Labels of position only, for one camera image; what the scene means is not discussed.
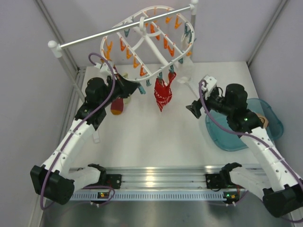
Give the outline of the white round clip hanger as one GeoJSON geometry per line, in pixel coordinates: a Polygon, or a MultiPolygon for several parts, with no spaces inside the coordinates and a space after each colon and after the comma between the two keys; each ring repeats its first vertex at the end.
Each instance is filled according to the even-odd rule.
{"type": "Polygon", "coordinates": [[[179,10],[163,5],[144,8],[115,27],[133,22],[139,22],[138,25],[102,38],[101,56],[114,63],[132,65],[134,72],[129,80],[150,86],[153,77],[161,77],[191,58],[195,16],[195,3],[179,10]]]}

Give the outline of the striped pink purple sock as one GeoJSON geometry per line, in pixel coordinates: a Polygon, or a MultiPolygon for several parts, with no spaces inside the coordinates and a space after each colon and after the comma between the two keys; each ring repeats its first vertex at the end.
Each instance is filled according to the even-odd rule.
{"type": "Polygon", "coordinates": [[[256,115],[258,116],[258,118],[260,119],[261,123],[263,124],[263,127],[267,128],[268,125],[269,125],[268,119],[265,116],[263,116],[263,115],[261,115],[259,113],[256,113],[256,115]]]}

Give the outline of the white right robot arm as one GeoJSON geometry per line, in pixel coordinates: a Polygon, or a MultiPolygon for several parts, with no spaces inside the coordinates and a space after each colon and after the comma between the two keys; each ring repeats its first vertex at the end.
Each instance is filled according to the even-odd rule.
{"type": "Polygon", "coordinates": [[[221,182],[225,187],[241,186],[262,200],[275,218],[289,214],[303,206],[303,180],[287,164],[271,141],[262,121],[248,108],[248,94],[240,84],[229,84],[225,95],[219,94],[216,84],[201,80],[199,99],[186,108],[196,118],[201,110],[220,129],[236,135],[251,150],[265,172],[268,183],[259,179],[239,163],[221,168],[221,182]]]}

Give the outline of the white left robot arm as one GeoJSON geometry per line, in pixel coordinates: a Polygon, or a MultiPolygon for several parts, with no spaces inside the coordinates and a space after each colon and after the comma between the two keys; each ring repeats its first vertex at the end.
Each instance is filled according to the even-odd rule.
{"type": "Polygon", "coordinates": [[[94,185],[101,188],[107,183],[106,169],[99,164],[70,172],[72,163],[85,142],[97,131],[106,117],[105,108],[119,98],[128,98],[140,83],[131,82],[120,74],[106,80],[94,77],[87,82],[85,102],[78,109],[67,134],[51,156],[41,166],[33,166],[30,176],[35,192],[60,205],[66,204],[74,192],[94,185]]]}

